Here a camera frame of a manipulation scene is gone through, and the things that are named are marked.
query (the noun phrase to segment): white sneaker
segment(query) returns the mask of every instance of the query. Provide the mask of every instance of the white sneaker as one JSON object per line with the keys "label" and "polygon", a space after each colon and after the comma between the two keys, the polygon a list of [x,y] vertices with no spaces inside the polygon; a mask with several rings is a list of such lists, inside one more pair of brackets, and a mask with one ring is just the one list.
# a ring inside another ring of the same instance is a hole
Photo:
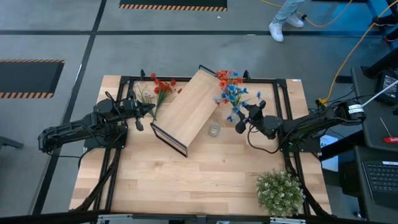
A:
{"label": "white sneaker", "polygon": [[271,22],[268,28],[274,40],[276,40],[277,42],[284,41],[284,36],[282,35],[282,24],[278,22]]}
{"label": "white sneaker", "polygon": [[291,16],[289,16],[289,17],[286,19],[286,22],[287,22],[288,24],[294,26],[294,27],[297,27],[297,28],[301,28],[301,27],[304,26],[303,21],[301,21],[301,20],[297,17],[296,13],[292,14]]}

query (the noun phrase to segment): wooden board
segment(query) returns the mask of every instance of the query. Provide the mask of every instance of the wooden board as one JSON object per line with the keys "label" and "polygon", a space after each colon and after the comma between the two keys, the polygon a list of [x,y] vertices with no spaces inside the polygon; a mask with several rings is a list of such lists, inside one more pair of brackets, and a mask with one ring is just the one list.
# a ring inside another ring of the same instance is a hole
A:
{"label": "wooden board", "polygon": [[[114,97],[120,76],[105,76],[98,100],[109,91]],[[177,83],[178,88],[186,83]],[[294,118],[306,115],[307,104],[299,81],[287,80]],[[255,97],[261,91],[267,101],[264,114],[276,114],[271,84],[244,83],[249,90],[249,103],[258,103]],[[153,90],[152,82],[136,82],[138,88]],[[167,109],[177,94],[170,96],[159,108]],[[281,153],[268,154],[251,148],[246,135],[238,134],[234,124],[226,120],[230,105],[220,105],[192,141],[189,158],[170,149],[154,136],[149,123],[152,117],[142,119],[144,129],[135,130],[135,120],[129,122],[127,146],[122,150],[111,211],[119,213],[177,213],[214,215],[267,215],[259,208],[256,198],[256,178],[272,169],[285,169]],[[212,121],[221,125],[220,135],[208,135]],[[267,140],[259,133],[251,135],[256,146],[274,150],[277,140]],[[81,162],[70,208],[82,203],[98,181],[104,149],[94,149]],[[308,189],[321,206],[330,212],[328,196],[319,161],[311,154],[301,153],[304,177]],[[101,208],[104,206],[103,192]]]}
{"label": "wooden board", "polygon": [[222,92],[218,82],[213,75],[197,71],[167,109],[156,116],[156,129],[167,134],[158,132],[158,138],[176,142],[174,147],[187,155],[187,147],[217,107],[213,98]]}

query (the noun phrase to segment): keyboard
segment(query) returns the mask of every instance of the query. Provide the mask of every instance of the keyboard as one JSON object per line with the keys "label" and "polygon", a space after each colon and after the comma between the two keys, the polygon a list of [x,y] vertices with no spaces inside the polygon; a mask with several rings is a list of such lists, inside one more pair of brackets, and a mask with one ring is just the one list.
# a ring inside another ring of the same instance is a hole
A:
{"label": "keyboard", "polygon": [[398,162],[364,161],[362,165],[373,202],[398,209]]}

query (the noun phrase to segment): wooden box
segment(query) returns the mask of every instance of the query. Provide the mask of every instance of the wooden box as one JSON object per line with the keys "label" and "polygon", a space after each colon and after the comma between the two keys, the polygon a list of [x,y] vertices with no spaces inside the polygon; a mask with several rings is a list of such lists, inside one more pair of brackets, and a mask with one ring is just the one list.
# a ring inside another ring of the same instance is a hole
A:
{"label": "wooden box", "polygon": [[213,98],[221,95],[218,84],[213,74],[197,71],[157,121],[150,124],[155,135],[188,157],[188,146],[217,107]]}

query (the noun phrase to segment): black floor mat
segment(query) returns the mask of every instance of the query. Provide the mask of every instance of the black floor mat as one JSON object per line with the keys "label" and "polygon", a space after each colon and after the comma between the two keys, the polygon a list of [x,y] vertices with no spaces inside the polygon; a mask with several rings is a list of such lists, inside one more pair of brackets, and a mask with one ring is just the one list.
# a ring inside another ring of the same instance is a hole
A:
{"label": "black floor mat", "polygon": [[0,60],[0,98],[51,98],[64,60]]}
{"label": "black floor mat", "polygon": [[121,9],[157,9],[225,12],[227,0],[120,0]]}

